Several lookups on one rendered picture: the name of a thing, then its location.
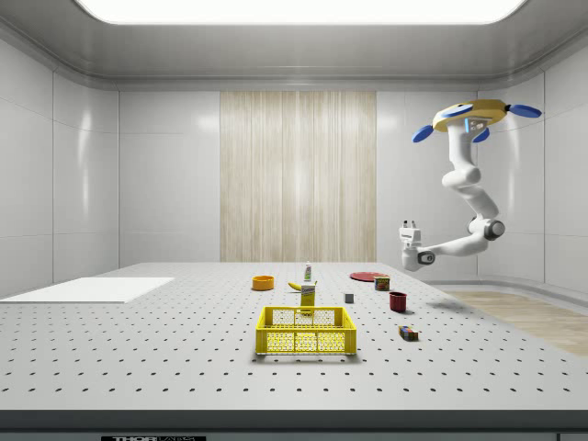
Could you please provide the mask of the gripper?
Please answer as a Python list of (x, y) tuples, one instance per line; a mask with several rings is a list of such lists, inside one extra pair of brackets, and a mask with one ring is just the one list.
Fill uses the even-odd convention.
[(413, 249), (422, 246), (421, 230), (416, 227), (413, 220), (405, 220), (399, 229), (399, 235), (403, 249)]

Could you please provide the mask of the drone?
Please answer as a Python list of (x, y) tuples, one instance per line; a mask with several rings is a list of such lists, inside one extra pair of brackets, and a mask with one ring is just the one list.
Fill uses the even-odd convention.
[(435, 114), (432, 125), (426, 125), (417, 130), (413, 136), (413, 142), (426, 139), (434, 130), (447, 132), (449, 121), (465, 121), (466, 132), (473, 130), (469, 123), (474, 119), (485, 119), (486, 125), (492, 125), (503, 119), (508, 112), (525, 118), (538, 118), (542, 112), (534, 107), (526, 105), (506, 105), (499, 99), (477, 99), (465, 103), (459, 103), (447, 107)]

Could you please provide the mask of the yellow basket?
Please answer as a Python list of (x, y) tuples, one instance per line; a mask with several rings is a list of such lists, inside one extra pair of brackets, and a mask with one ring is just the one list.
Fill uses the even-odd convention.
[(356, 326), (344, 307), (265, 306), (257, 354), (355, 354)]

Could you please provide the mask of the white board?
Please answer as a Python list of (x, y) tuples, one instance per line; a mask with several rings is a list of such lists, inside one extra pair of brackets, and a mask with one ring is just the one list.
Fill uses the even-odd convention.
[(81, 277), (1, 299), (0, 303), (127, 303), (173, 277)]

